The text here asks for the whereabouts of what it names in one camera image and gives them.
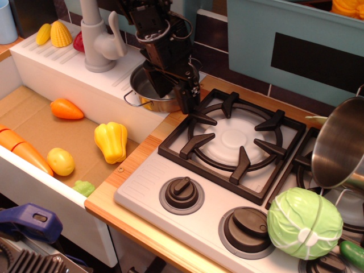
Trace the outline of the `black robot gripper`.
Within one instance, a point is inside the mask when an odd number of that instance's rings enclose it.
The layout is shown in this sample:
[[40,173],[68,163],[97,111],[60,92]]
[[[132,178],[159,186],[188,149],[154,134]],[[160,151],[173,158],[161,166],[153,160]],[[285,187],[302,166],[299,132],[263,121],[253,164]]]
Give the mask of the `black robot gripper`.
[[200,104],[199,73],[191,60],[189,39],[178,41],[167,34],[136,33],[146,61],[144,72],[160,98],[174,91],[180,110],[189,114]]

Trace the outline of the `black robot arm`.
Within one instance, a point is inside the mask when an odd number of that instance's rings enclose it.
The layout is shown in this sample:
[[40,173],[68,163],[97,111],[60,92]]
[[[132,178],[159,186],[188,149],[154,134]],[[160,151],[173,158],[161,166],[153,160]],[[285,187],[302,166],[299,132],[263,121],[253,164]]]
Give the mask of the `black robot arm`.
[[143,45],[143,70],[160,98],[174,92],[188,114],[200,103],[199,73],[192,64],[193,26],[171,11],[172,1],[118,1],[137,41]]

